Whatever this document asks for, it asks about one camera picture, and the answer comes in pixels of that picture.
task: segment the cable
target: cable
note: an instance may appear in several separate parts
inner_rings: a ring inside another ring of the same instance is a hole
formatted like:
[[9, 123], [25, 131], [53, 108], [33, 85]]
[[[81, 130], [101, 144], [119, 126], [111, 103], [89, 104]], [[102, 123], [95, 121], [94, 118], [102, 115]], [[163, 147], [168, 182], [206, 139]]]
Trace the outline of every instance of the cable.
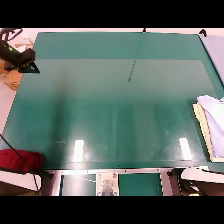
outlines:
[[[23, 162], [28, 166], [29, 170], [31, 170], [31, 167], [29, 165], [29, 163], [16, 151], [16, 149], [14, 149], [9, 143], [8, 141], [3, 137], [2, 134], [0, 134], [0, 137], [2, 138], [2, 140], [9, 146], [10, 149], [12, 149], [22, 160]], [[36, 180], [36, 177], [35, 175], [33, 174], [33, 178], [34, 178], [34, 182], [35, 182], [35, 185], [36, 185], [36, 188], [37, 188], [37, 194], [38, 196], [39, 195], [39, 189], [38, 189], [38, 185], [37, 185], [37, 180]]]

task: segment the white cloth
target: white cloth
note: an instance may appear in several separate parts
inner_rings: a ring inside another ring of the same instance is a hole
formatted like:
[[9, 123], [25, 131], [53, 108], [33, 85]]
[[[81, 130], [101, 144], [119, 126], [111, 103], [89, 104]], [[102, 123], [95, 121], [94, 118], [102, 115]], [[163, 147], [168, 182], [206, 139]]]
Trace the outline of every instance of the white cloth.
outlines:
[[199, 36], [224, 84], [224, 36]]
[[199, 96], [198, 103], [205, 109], [215, 157], [224, 157], [224, 98]]

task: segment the dark red object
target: dark red object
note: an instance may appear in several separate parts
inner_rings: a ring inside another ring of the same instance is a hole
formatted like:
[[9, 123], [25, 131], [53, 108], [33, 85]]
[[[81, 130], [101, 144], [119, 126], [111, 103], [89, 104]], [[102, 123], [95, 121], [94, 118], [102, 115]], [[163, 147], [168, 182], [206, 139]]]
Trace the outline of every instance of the dark red object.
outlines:
[[29, 172], [30, 169], [39, 170], [42, 168], [44, 158], [39, 152], [16, 151], [26, 160], [30, 168], [12, 149], [0, 150], [0, 168], [24, 173]]

